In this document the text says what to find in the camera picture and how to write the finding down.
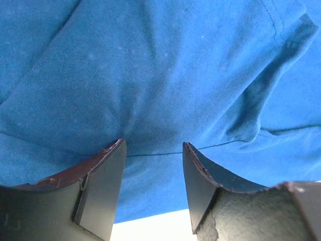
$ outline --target blue t-shirt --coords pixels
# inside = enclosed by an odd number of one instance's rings
[[[0,183],[118,138],[116,222],[187,208],[186,141],[263,185],[321,180],[313,1],[2,1]]]

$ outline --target blue fabric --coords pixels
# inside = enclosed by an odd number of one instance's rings
[[[187,208],[185,141],[263,185],[321,180],[319,3],[2,1],[0,183],[118,138],[116,222]]]

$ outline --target white surface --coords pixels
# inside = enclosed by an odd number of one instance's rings
[[[188,209],[113,225],[110,241],[196,241]]]

